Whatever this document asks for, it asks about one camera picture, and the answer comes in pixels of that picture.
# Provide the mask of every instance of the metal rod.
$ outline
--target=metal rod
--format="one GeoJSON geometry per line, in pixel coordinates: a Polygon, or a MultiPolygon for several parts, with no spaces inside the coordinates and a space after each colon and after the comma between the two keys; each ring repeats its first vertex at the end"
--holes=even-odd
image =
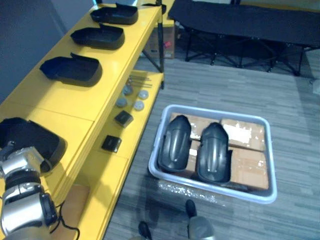
{"type": "Polygon", "coordinates": [[[158,46],[159,46],[159,58],[160,58],[160,73],[165,71],[165,56],[164,56],[164,29],[162,25],[162,12],[161,22],[158,23],[158,46]]]}
{"type": "Polygon", "coordinates": [[[142,53],[146,56],[146,58],[153,64],[153,66],[160,72],[163,73],[161,66],[158,66],[158,64],[153,60],[153,58],[147,53],[145,50],[142,50],[142,53]]]}

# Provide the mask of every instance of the cardboard box on floor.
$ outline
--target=cardboard box on floor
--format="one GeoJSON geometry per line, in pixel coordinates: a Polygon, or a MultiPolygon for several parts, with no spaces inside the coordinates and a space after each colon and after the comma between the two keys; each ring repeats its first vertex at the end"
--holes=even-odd
{"type": "Polygon", "coordinates": [[[263,152],[229,147],[231,155],[230,182],[251,188],[269,188],[266,157],[263,152]]]}
{"type": "MultiPolygon", "coordinates": [[[[163,28],[163,55],[166,59],[175,58],[175,42],[176,42],[176,26],[164,27],[163,28]]],[[[146,45],[144,50],[152,57],[159,58],[159,44],[158,44],[158,29],[155,28],[146,45]]]]}
{"type": "Polygon", "coordinates": [[[221,125],[229,136],[229,146],[264,151],[265,128],[262,125],[223,118],[221,125]]]}
{"type": "Polygon", "coordinates": [[[219,123],[219,120],[213,118],[206,118],[201,116],[193,116],[188,114],[181,114],[173,112],[170,117],[170,121],[175,119],[179,115],[184,115],[188,119],[191,125],[190,138],[193,140],[200,140],[202,131],[208,127],[211,123],[219,123]]]}
{"type": "Polygon", "coordinates": [[[177,172],[176,175],[190,179],[195,174],[199,146],[199,141],[192,140],[189,150],[188,164],[183,172],[177,172]]]}
{"type": "MultiPolygon", "coordinates": [[[[89,192],[90,188],[88,186],[74,184],[71,187],[62,206],[62,217],[65,224],[70,227],[78,226],[89,192]]],[[[60,223],[59,227],[51,236],[53,240],[73,240],[76,234],[77,232],[75,230],[67,229],[60,223]]]]}

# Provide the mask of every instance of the black metal frame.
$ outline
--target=black metal frame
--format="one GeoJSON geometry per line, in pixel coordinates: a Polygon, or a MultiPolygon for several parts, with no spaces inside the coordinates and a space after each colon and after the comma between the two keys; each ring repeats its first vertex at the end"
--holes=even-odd
{"type": "Polygon", "coordinates": [[[215,64],[216,57],[218,57],[218,56],[224,57],[232,66],[234,66],[236,68],[246,68],[249,66],[259,65],[263,62],[269,62],[269,68],[267,69],[268,73],[271,72],[271,70],[275,67],[275,65],[278,62],[282,62],[292,71],[292,73],[295,76],[300,76],[303,54],[306,52],[312,51],[312,50],[320,49],[320,46],[298,45],[298,44],[283,42],[282,43],[284,46],[283,49],[281,51],[277,52],[274,49],[272,49],[272,47],[270,47],[263,39],[255,38],[255,37],[238,37],[239,38],[238,41],[223,45],[223,47],[230,47],[233,45],[240,45],[241,44],[240,60],[239,60],[239,62],[236,62],[219,49],[219,45],[221,44],[221,39],[225,38],[227,35],[202,32],[202,31],[198,31],[198,30],[188,28],[188,27],[184,27],[184,28],[185,28],[186,32],[189,34],[188,44],[187,44],[187,48],[186,48],[186,55],[185,55],[186,62],[189,62],[191,59],[197,58],[199,56],[206,56],[206,57],[210,58],[211,65],[215,64]],[[205,37],[200,36],[200,34],[214,36],[213,42],[211,42],[211,40],[208,40],[205,37]],[[209,46],[211,51],[210,52],[199,52],[199,53],[196,53],[192,56],[189,56],[189,51],[190,51],[190,48],[192,45],[192,39],[195,37],[198,38],[199,40],[201,40],[202,42],[206,43],[209,46]],[[267,50],[269,52],[270,57],[264,58],[264,59],[254,60],[252,62],[243,64],[242,63],[243,53],[244,53],[244,49],[245,49],[244,45],[246,42],[250,42],[250,41],[259,43],[265,50],[267,50]],[[298,47],[300,47],[300,50],[295,51],[295,52],[290,52],[290,53],[284,53],[289,47],[292,47],[292,46],[298,46],[298,47]],[[296,55],[296,54],[299,54],[299,63],[298,63],[297,68],[292,66],[292,64],[287,59],[283,58],[283,57],[296,55]]]}
{"type": "MultiPolygon", "coordinates": [[[[162,0],[156,0],[155,4],[162,9],[162,0]]],[[[159,59],[160,64],[158,65],[156,61],[145,51],[143,50],[142,53],[146,56],[146,58],[155,66],[155,68],[160,72],[164,73],[165,71],[165,57],[164,57],[164,28],[162,24],[162,16],[163,13],[161,11],[161,22],[158,22],[157,31],[158,31],[158,47],[159,47],[159,59]]],[[[165,88],[165,82],[161,82],[161,89],[165,88]]]]}

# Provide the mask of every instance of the black plastic tray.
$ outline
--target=black plastic tray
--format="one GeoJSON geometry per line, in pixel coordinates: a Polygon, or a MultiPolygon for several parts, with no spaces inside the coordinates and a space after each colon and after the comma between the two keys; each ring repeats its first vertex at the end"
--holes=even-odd
{"type": "Polygon", "coordinates": [[[65,154],[67,142],[55,133],[33,121],[20,117],[7,118],[0,122],[0,148],[14,141],[13,152],[22,148],[35,147],[46,160],[41,164],[43,173],[49,172],[65,154]]]}
{"type": "Polygon", "coordinates": [[[191,125],[183,115],[168,124],[157,159],[163,170],[177,173],[186,169],[191,146],[190,133],[191,125]]]}
{"type": "Polygon", "coordinates": [[[52,80],[65,84],[92,87],[101,78],[102,67],[95,58],[70,54],[72,58],[58,56],[45,61],[40,70],[52,80]]]}
{"type": "Polygon", "coordinates": [[[86,27],[71,34],[73,41],[98,49],[115,50],[125,42],[124,30],[120,27],[99,24],[100,28],[86,27]]]}
{"type": "Polygon", "coordinates": [[[90,13],[93,21],[98,23],[132,25],[138,20],[138,8],[123,4],[116,7],[102,7],[90,13]]]}
{"type": "Polygon", "coordinates": [[[197,152],[196,173],[207,183],[230,181],[231,154],[229,137],[220,123],[213,122],[202,131],[201,145],[197,152]]]}

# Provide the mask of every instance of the gray plastic bin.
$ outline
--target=gray plastic bin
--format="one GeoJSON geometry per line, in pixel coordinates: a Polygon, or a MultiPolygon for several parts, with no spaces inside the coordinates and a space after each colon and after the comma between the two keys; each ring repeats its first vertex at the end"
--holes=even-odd
{"type": "Polygon", "coordinates": [[[271,132],[270,125],[262,117],[245,115],[240,113],[226,112],[226,111],[217,111],[210,110],[199,107],[192,106],[184,106],[184,105],[169,105],[167,106],[161,116],[161,122],[158,126],[158,130],[156,133],[156,137],[153,144],[153,150],[149,159],[149,171],[156,178],[175,182],[178,184],[183,184],[186,186],[194,187],[197,189],[206,190],[213,193],[223,194],[230,197],[235,197],[251,202],[256,202],[259,204],[270,204],[274,202],[277,198],[277,183],[276,183],[276,175],[275,175],[275,165],[272,151],[272,142],[271,142],[271,132]],[[170,117],[172,113],[180,113],[187,115],[194,115],[204,118],[212,118],[221,120],[222,118],[234,119],[244,122],[255,123],[264,126],[265,131],[265,157],[266,157],[266,165],[267,165],[267,174],[269,180],[269,189],[267,190],[256,190],[251,192],[242,192],[226,187],[221,187],[217,185],[212,185],[209,183],[192,180],[182,176],[176,176],[170,173],[163,172],[157,163],[157,156],[162,144],[163,136],[166,132],[166,127],[170,122],[170,117]]]}

